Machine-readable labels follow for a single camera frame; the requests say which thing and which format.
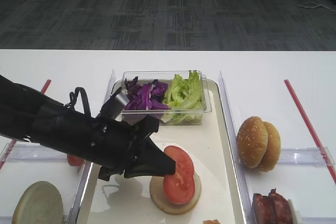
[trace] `white tray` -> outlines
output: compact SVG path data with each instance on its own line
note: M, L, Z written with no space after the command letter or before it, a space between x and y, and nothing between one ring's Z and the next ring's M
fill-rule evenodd
M160 148L173 144L184 148L192 157L202 182L202 193L190 212L173 216L155 207L149 194L149 176L124 179L113 175L109 182L97 179L99 167L92 172L87 191L96 189L88 217L87 208L80 212L78 223L203 223L218 219L221 223L244 223L233 161L229 149L218 86L207 80L212 113L204 114L202 125L162 125L152 140ZM117 82L114 89L120 86Z

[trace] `white table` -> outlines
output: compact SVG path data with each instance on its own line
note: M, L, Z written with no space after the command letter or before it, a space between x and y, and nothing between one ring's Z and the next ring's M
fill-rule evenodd
M198 69L216 82L221 71L236 127L259 115L277 126L283 147L315 147L283 83L288 78L334 158L335 66L336 52L0 50L0 74L38 90L51 79L46 94L63 103L82 86L93 116L113 69L117 79L124 71Z

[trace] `plastic tray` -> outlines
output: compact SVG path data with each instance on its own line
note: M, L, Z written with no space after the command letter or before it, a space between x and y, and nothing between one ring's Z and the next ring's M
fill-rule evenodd
M160 148L178 145L194 160L202 182L202 193L190 212L172 216L155 207L149 195L151 177L124 179L113 175L109 182L98 180L88 224L100 223L202 223L218 219L221 223L243 223L234 167L225 129L218 86L206 81L212 113L204 114L202 125L165 125L152 135ZM120 87L117 82L114 89Z
M211 112L211 104L209 102L209 92L207 88L207 82L206 82L206 77L200 72L197 71L201 85L202 85L202 108L200 109L171 109L171 110L122 110L121 114L123 116L123 120L125 121L132 121L134 123L134 119L136 121L141 120L144 118L147 114L150 114L152 116L155 116L157 118L161 118L162 115L164 114L176 114L176 115L182 115L182 114L200 114L200 118L197 120L192 120L192 121L182 121L182 123L179 124L201 124L202 123L202 116L204 113L209 113ZM169 87L172 84L172 81L174 79L174 76L176 74L179 74L182 76L183 79L188 79L189 77L189 71L152 71L152 72L125 72L122 77L122 82L121 82L121 87L122 87L122 92L127 93L126 87L125 87L125 81L128 80L133 80L133 78L138 77L138 84L146 84L148 82L152 82L153 80L157 79L161 82L165 82L169 85ZM173 124L172 121L165 122L162 124Z
M267 195L273 188L277 188L278 193L293 201L295 211L302 217L302 223L336 223L336 201L334 200L336 195L332 193L335 191L335 184L327 169L327 165L333 166L335 163L328 149L281 149L280 160L274 170L262 173L245 168L239 160L236 145L237 129L234 127L232 108L222 74L219 76L219 87L244 223L256 224L251 207L253 194ZM328 155L331 162L326 164L322 154Z
M76 223L91 172L91 163L71 167L64 153L40 146L18 142L6 157L7 144L0 170L0 224L11 224L12 215L23 192L37 181L48 181L60 191L64 205L65 223Z

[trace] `gray carpet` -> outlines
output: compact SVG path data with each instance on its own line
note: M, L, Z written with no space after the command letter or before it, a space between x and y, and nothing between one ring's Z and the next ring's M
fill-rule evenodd
M336 15L293 0L0 0L0 48L336 50Z

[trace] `sausage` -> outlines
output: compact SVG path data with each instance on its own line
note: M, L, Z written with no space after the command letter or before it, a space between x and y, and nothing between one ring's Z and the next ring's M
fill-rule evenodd
M253 194L252 207L258 224L277 224L272 199L261 194Z
M273 201L277 224L293 224L292 212L288 201L272 189L268 197Z

